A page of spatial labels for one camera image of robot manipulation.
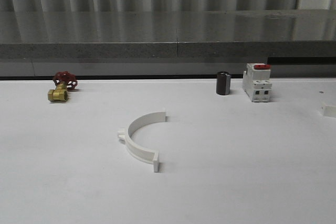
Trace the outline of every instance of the white table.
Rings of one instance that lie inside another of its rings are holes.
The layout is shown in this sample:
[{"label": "white table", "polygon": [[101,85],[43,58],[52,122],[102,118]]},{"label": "white table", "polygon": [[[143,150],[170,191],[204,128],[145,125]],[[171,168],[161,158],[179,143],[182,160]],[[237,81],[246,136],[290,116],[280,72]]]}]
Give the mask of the white table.
[{"label": "white table", "polygon": [[[79,81],[50,103],[52,81],[0,82],[0,223],[335,223],[336,79],[272,79],[252,103],[233,79]],[[117,130],[165,108],[135,142]]]}]

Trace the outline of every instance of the white plastic piece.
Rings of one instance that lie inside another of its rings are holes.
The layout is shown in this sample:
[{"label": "white plastic piece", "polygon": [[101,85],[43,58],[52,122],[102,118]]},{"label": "white plastic piece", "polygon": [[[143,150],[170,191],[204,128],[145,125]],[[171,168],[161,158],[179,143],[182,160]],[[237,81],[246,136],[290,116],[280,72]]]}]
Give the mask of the white plastic piece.
[{"label": "white plastic piece", "polygon": [[255,69],[254,66],[267,66],[264,63],[248,63],[243,75],[243,89],[252,102],[269,102],[272,83],[270,69]]},{"label": "white plastic piece", "polygon": [[129,153],[133,157],[142,162],[153,164],[155,173],[159,171],[159,164],[160,164],[159,151],[144,148],[139,144],[136,144],[131,139],[131,136],[136,130],[145,125],[165,121],[166,121],[165,111],[154,112],[147,115],[143,115],[142,117],[139,117],[138,119],[134,120],[127,128],[121,128],[118,130],[118,138],[122,141],[125,141],[125,145]]},{"label": "white plastic piece", "polygon": [[326,103],[322,102],[322,115],[336,118],[336,106],[327,105]]}]

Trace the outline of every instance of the white circuit breaker housing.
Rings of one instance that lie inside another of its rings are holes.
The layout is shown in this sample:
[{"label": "white circuit breaker housing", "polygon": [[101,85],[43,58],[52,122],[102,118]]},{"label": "white circuit breaker housing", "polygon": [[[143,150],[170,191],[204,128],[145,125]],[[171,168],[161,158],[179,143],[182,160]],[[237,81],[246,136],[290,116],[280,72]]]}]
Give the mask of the white circuit breaker housing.
[{"label": "white circuit breaker housing", "polygon": [[269,81],[271,66],[264,63],[248,63],[243,75],[243,89],[252,102],[268,102],[272,83]]}]

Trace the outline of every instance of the black cylindrical coupling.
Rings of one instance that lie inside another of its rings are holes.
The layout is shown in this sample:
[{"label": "black cylindrical coupling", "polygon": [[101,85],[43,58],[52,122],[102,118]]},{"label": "black cylindrical coupling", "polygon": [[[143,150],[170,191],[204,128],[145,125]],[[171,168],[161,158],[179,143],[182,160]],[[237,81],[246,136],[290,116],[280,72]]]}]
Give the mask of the black cylindrical coupling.
[{"label": "black cylindrical coupling", "polygon": [[228,72],[217,73],[217,87],[216,93],[220,95],[227,95],[230,93],[231,74]]}]

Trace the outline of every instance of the brass pipe fitting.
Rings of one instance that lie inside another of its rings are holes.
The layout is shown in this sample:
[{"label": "brass pipe fitting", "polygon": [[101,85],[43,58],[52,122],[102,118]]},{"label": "brass pipe fitting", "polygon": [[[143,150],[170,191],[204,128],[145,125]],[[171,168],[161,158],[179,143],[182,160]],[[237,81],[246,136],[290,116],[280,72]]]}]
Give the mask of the brass pipe fitting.
[{"label": "brass pipe fitting", "polygon": [[48,92],[48,100],[50,102],[66,102],[68,100],[67,83],[62,81],[56,86],[56,89],[50,89]]}]

